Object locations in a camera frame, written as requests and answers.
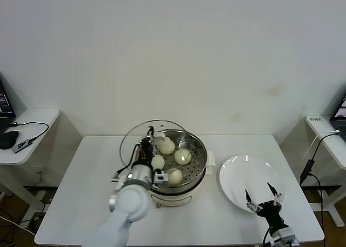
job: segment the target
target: white side table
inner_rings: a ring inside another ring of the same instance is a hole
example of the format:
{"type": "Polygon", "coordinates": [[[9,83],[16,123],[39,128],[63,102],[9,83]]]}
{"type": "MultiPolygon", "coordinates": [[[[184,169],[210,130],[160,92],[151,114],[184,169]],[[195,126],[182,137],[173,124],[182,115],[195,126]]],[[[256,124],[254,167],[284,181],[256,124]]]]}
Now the white side table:
{"type": "MultiPolygon", "coordinates": [[[[51,127],[57,117],[59,116],[59,110],[57,109],[25,109],[25,110],[15,110],[17,118],[14,122],[18,124],[27,122],[43,122],[51,127]]],[[[46,126],[38,124],[28,124],[25,126],[17,126],[13,128],[8,128],[7,131],[19,131],[19,136],[17,143],[20,143],[26,139],[33,138],[39,135],[45,130],[46,126]]],[[[45,136],[38,137],[33,143],[22,151],[14,154],[11,149],[0,150],[0,165],[21,165],[24,164],[36,147],[39,145],[40,141],[45,136]]],[[[14,177],[12,177],[7,171],[6,167],[0,166],[0,184],[6,187],[8,190],[16,194],[22,200],[30,205],[23,220],[31,219],[37,211],[42,211],[44,204],[40,201],[45,192],[40,191],[38,195],[33,196],[28,190],[26,190],[21,183],[14,177]]],[[[23,223],[22,226],[28,226],[29,222],[23,223]]]]}
{"type": "MultiPolygon", "coordinates": [[[[315,134],[334,131],[335,128],[329,123],[329,121],[323,116],[307,116],[306,122],[309,124],[311,129],[315,134]]],[[[341,169],[346,170],[346,143],[343,138],[340,136],[330,136],[323,140],[323,145],[331,154],[335,162],[339,165],[341,169]]],[[[333,192],[330,196],[322,190],[322,198],[323,198],[323,211],[327,211],[333,220],[334,224],[337,227],[345,226],[344,221],[339,215],[338,211],[335,208],[335,204],[339,202],[346,196],[346,185],[341,186],[338,190],[333,192]]],[[[320,203],[310,203],[311,208],[314,212],[321,211],[320,203]]]]}

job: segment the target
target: pot handle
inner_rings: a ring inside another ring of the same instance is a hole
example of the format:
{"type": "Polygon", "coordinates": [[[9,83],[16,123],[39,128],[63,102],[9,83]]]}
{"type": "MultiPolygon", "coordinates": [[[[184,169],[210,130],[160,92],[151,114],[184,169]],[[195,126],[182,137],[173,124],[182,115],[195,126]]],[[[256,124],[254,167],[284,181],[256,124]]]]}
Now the pot handle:
{"type": "Polygon", "coordinates": [[[205,164],[206,171],[205,174],[211,176],[212,175],[212,167],[214,167],[215,164],[215,157],[214,153],[212,151],[207,151],[207,163],[205,164]]]}

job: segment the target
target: white table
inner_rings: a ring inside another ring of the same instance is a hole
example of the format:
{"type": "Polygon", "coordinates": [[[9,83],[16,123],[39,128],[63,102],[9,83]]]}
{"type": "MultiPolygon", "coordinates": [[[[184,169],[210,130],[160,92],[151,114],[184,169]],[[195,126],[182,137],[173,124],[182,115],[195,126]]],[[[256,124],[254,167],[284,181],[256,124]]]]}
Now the white table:
{"type": "MultiPolygon", "coordinates": [[[[300,186],[271,135],[199,136],[215,154],[212,176],[203,180],[195,199],[176,208],[155,208],[134,223],[128,246],[242,245],[262,243],[264,218],[230,202],[218,181],[222,163],[234,155],[267,158],[282,174],[287,189],[281,216],[301,242],[321,241],[324,234],[300,186]]],[[[122,167],[122,137],[84,137],[45,215],[35,242],[82,245],[88,233],[109,215],[115,185],[110,178],[122,167]]]]}
{"type": "MultiPolygon", "coordinates": [[[[319,136],[321,139],[323,136],[327,135],[328,131],[334,131],[335,128],[330,124],[327,118],[324,118],[323,116],[307,116],[306,122],[309,124],[311,129],[314,131],[315,134],[323,133],[319,136]]],[[[345,140],[341,136],[329,136],[326,139],[323,140],[323,145],[328,150],[328,152],[331,154],[335,162],[339,165],[340,168],[346,169],[346,143],[345,140]]],[[[339,202],[341,199],[346,197],[346,185],[341,186],[338,190],[333,192],[330,196],[323,190],[322,191],[322,197],[323,197],[323,211],[327,211],[335,223],[337,227],[343,227],[345,226],[345,223],[343,222],[341,216],[337,212],[334,205],[339,202]]],[[[320,212],[321,211],[321,204],[320,203],[311,203],[311,208],[314,212],[320,212]]]]}
{"type": "MultiPolygon", "coordinates": [[[[59,110],[57,109],[25,109],[25,110],[15,110],[16,120],[18,124],[27,122],[43,122],[51,127],[57,117],[59,116],[59,110]]],[[[26,140],[31,139],[46,129],[45,125],[39,124],[28,124],[24,126],[17,126],[13,128],[8,128],[7,131],[19,131],[19,136],[17,138],[16,144],[26,140]]],[[[24,164],[36,147],[39,145],[40,141],[43,139],[45,134],[38,137],[33,143],[22,151],[14,154],[11,149],[0,150],[0,165],[22,165],[24,164]]],[[[41,192],[38,196],[33,196],[28,190],[22,187],[21,183],[13,178],[4,166],[0,167],[0,184],[5,186],[8,190],[16,194],[22,200],[30,205],[28,212],[26,213],[24,220],[31,217],[35,212],[42,211],[44,204],[40,201],[44,192],[41,192]]]]}

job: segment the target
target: computer mouse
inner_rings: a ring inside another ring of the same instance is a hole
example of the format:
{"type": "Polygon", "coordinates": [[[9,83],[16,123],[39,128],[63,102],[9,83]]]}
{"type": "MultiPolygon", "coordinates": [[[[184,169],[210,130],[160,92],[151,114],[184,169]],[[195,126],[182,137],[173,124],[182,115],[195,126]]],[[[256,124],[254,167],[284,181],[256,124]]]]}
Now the computer mouse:
{"type": "Polygon", "coordinates": [[[5,132],[0,135],[0,149],[6,150],[13,147],[16,144],[19,132],[18,131],[10,131],[5,132]]]}

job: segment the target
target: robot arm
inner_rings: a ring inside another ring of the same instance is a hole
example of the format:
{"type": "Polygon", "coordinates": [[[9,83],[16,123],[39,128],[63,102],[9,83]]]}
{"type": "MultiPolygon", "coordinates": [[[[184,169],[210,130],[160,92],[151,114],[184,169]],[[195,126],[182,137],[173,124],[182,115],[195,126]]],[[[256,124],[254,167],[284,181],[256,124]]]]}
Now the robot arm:
{"type": "Polygon", "coordinates": [[[149,210],[151,199],[139,185],[122,188],[115,198],[115,209],[86,239],[83,247],[124,247],[129,239],[132,222],[142,219],[149,210]]]}
{"type": "Polygon", "coordinates": [[[269,233],[273,240],[266,243],[264,246],[275,246],[275,247],[298,247],[300,246],[293,228],[286,225],[284,220],[279,215],[281,211],[282,195],[278,193],[276,189],[268,183],[274,200],[261,203],[259,205],[254,204],[247,190],[245,189],[245,196],[247,199],[247,206],[258,216],[264,217],[269,224],[269,233]]]}
{"type": "Polygon", "coordinates": [[[147,191],[168,181],[167,174],[160,170],[153,171],[151,166],[155,148],[153,134],[154,129],[150,128],[147,136],[140,141],[140,144],[136,144],[131,159],[138,147],[137,156],[131,171],[118,178],[123,168],[112,178],[111,181],[117,184],[109,200],[111,214],[88,235],[82,247],[126,246],[132,222],[142,219],[152,204],[147,191]]]}

